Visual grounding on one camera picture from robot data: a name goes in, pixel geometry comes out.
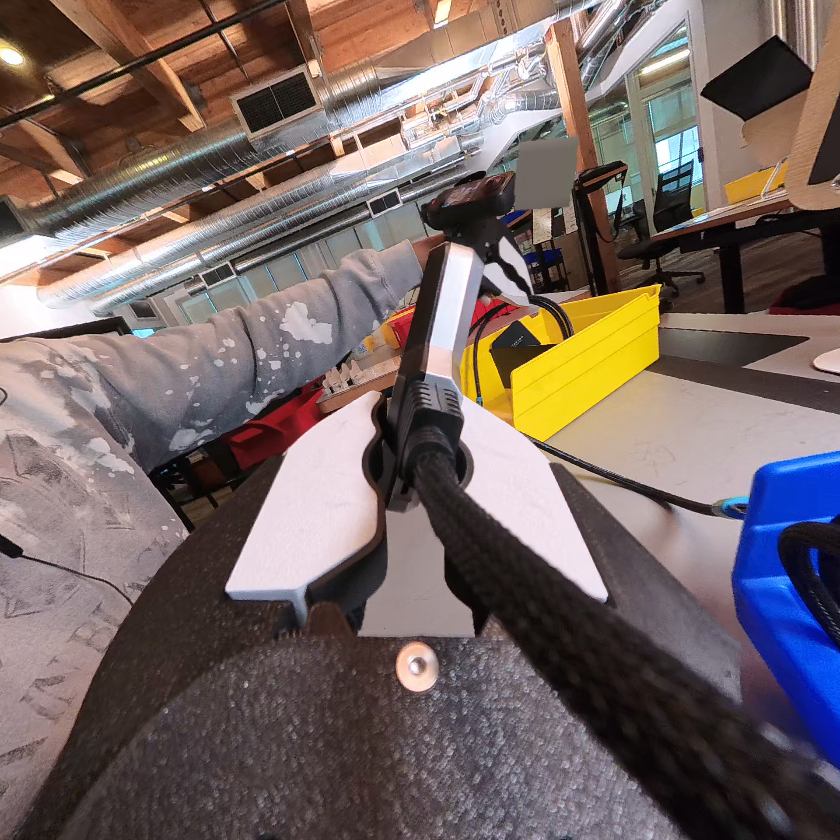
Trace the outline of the row of white clips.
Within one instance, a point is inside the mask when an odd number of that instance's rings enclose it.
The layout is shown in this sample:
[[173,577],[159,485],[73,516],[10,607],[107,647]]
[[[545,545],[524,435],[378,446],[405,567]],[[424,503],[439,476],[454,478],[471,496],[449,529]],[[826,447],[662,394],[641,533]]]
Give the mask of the row of white clips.
[[351,360],[348,364],[342,363],[327,371],[322,379],[323,394],[339,394],[361,386],[368,379],[368,372],[362,369],[356,360]]

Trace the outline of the black wood-edged board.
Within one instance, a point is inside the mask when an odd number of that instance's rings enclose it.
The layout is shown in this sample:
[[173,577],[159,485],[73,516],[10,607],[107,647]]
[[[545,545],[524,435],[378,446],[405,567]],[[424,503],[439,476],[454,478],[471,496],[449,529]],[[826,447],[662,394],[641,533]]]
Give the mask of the black wood-edged board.
[[812,69],[772,36],[711,79],[700,96],[742,121],[743,145],[763,166],[791,154]]
[[785,177],[794,207],[825,211],[839,207],[839,8],[831,22],[806,93]]

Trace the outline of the wooden post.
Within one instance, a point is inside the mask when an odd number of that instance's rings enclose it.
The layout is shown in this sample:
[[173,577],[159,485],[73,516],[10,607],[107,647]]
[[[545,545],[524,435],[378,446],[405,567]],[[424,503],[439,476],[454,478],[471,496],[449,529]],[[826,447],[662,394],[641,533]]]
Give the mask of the wooden post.
[[[546,35],[546,45],[566,132],[568,136],[576,137],[579,141],[576,170],[589,170],[598,165],[598,160],[570,18],[563,18],[551,26]],[[596,288],[602,293],[618,292],[622,289],[622,284],[616,253],[610,241],[612,234],[606,198],[603,190],[584,198],[591,209],[590,229],[597,229],[599,232],[590,236],[594,252],[601,261],[603,275],[602,280],[596,281]]]

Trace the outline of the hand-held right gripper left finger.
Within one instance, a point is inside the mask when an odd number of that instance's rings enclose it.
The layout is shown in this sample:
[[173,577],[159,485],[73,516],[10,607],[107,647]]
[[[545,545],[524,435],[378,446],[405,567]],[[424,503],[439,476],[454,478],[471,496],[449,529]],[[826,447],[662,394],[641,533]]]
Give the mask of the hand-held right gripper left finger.
[[385,501],[375,474],[377,416],[368,392],[310,428],[286,452],[226,585],[242,602],[363,611],[386,572]]

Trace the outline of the black office chair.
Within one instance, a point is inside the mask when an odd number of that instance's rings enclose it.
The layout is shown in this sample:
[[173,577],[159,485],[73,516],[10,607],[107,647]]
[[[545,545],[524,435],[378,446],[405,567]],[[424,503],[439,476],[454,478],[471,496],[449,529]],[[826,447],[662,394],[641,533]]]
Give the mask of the black office chair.
[[[673,170],[658,176],[657,193],[654,200],[654,230],[663,233],[667,229],[686,223],[693,218],[690,206],[690,193],[694,176],[695,162],[688,159],[680,163]],[[675,278],[695,277],[697,284],[704,283],[706,276],[701,271],[680,271],[663,269],[660,260],[671,251],[679,247],[676,238],[653,239],[640,238],[637,242],[618,251],[619,259],[638,259],[647,270],[652,262],[656,271],[648,280],[640,283],[637,288],[650,285],[660,285],[672,290],[671,297],[679,296],[679,288]]]

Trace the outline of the grey wood-edged table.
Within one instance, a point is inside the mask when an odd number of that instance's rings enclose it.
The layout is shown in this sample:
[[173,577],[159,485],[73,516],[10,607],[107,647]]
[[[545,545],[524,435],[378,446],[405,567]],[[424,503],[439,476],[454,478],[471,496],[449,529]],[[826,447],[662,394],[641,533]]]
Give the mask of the grey wood-edged table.
[[392,388],[396,381],[396,375],[401,361],[402,356],[398,354],[377,362],[368,368],[362,368],[368,372],[368,381],[348,391],[334,395],[324,395],[322,390],[317,400],[319,411],[323,415],[328,415],[349,405],[361,396],[373,392],[385,392]]

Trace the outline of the brown standing desk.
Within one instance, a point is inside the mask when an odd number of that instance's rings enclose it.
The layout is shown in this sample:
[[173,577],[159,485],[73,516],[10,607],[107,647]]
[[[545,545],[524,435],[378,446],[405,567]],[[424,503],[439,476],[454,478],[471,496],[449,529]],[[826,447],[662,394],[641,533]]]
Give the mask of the brown standing desk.
[[674,240],[682,253],[718,249],[724,312],[743,314],[741,247],[768,238],[818,229],[827,275],[839,271],[839,210],[804,210],[795,207],[785,189],[765,198],[721,207],[652,237],[652,242]]

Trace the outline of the grey hdmi switch box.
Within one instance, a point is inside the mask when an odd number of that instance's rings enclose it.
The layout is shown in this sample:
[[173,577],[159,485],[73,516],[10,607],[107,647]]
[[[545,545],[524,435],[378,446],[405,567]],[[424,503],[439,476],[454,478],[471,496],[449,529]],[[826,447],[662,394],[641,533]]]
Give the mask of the grey hdmi switch box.
[[456,457],[465,424],[455,367],[466,348],[484,264],[446,243],[428,259],[386,419],[392,447],[388,509],[403,510],[420,455]]

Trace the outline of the red storage tote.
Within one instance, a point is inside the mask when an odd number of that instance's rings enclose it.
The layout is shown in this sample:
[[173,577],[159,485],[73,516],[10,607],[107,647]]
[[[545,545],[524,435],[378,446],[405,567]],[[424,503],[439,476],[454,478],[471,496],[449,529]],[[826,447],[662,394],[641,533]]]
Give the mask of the red storage tote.
[[771,304],[769,313],[781,316],[839,316],[839,282],[815,276],[785,289]]

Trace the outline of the cart with blue bins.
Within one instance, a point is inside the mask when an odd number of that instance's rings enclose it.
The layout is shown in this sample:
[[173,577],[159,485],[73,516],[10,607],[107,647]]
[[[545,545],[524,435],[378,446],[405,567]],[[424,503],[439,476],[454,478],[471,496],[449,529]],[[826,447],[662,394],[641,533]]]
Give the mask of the cart with blue bins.
[[564,258],[560,248],[545,248],[541,245],[523,256],[536,293],[568,291],[569,281],[565,273]]

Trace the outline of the black framed marker sign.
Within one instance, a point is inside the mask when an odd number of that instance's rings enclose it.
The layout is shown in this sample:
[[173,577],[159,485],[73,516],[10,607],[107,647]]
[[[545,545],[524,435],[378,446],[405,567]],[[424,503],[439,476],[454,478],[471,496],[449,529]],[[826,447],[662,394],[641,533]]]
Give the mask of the black framed marker sign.
[[63,340],[86,335],[130,335],[131,327],[122,317],[101,318],[89,322],[68,325],[66,327],[30,332],[1,339],[1,343],[10,343],[22,339]]

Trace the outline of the silver air duct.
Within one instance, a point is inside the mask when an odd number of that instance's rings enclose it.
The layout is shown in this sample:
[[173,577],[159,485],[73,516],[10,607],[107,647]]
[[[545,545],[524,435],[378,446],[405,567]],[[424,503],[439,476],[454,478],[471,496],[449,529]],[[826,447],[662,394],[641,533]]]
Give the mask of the silver air duct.
[[62,248],[78,244],[377,115],[384,89],[368,62],[314,79],[300,66],[232,97],[233,118],[24,206],[21,224]]
[[37,298],[51,309],[86,302],[101,317],[221,266],[322,215],[386,193],[416,175],[459,163],[464,156],[455,138],[421,150],[382,141],[39,288]]

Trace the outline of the blue plastic bin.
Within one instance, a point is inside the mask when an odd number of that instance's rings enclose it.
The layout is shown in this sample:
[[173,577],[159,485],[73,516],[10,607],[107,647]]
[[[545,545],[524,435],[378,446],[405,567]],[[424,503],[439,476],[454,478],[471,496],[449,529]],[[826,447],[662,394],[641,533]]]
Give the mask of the blue plastic bin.
[[826,758],[839,763],[839,653],[779,555],[782,531],[838,520],[839,454],[768,464],[752,479],[731,577],[739,622]]

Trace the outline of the red ribbed bin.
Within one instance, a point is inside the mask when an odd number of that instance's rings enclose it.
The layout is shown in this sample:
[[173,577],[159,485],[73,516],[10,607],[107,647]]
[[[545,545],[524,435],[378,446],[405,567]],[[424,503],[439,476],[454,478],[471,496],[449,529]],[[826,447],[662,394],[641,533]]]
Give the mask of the red ribbed bin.
[[[490,310],[494,309],[497,306],[501,306],[501,312],[509,312],[512,310],[512,305],[503,303],[501,300],[496,298],[488,298],[484,299],[481,298],[477,301],[470,327],[469,327],[469,334],[472,334],[476,331],[477,323],[479,320],[484,318],[484,316]],[[404,349],[406,347],[408,333],[410,331],[413,315],[416,309],[416,304],[405,306],[399,310],[397,310],[391,317],[389,317],[386,322],[382,325],[383,335],[385,336],[386,341],[392,347],[398,347],[400,349]]]

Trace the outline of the person's left forearm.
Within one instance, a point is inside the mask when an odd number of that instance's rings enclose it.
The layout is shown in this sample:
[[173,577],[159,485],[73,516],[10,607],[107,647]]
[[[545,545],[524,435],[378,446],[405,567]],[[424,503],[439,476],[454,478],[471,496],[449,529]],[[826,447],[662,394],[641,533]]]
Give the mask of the person's left forearm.
[[2,343],[2,479],[60,469],[135,476],[313,382],[372,335],[414,289],[408,241],[357,250],[337,269],[149,338],[89,334]]

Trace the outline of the yellow plastic bin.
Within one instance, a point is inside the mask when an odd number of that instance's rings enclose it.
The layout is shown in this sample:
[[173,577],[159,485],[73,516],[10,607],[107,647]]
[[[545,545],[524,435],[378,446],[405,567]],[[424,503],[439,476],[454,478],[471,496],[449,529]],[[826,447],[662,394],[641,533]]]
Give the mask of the yellow plastic bin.
[[[479,387],[487,411],[546,442],[658,359],[659,305],[660,285],[565,301],[569,338],[544,308],[494,318],[463,352],[461,391],[475,400]],[[493,338],[514,321],[541,346],[491,352]]]
[[784,187],[788,161],[783,159],[774,166],[750,173],[724,185],[728,205],[766,197]]

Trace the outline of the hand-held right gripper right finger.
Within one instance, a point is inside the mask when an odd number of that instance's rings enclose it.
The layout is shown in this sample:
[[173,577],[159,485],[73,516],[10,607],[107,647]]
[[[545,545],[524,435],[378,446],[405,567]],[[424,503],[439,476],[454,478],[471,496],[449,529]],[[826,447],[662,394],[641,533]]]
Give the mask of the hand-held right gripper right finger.
[[609,594],[550,462],[524,435],[469,399],[460,441],[471,457],[466,494],[585,594]]

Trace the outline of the red basket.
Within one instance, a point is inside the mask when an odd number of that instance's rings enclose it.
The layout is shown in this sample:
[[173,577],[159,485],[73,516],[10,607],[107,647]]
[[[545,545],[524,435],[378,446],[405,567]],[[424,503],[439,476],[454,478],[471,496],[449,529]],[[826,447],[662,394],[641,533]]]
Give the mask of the red basket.
[[309,387],[283,406],[252,419],[226,433],[222,440],[231,450],[242,470],[257,466],[266,459],[287,452],[301,436],[322,419],[318,401],[321,387]]

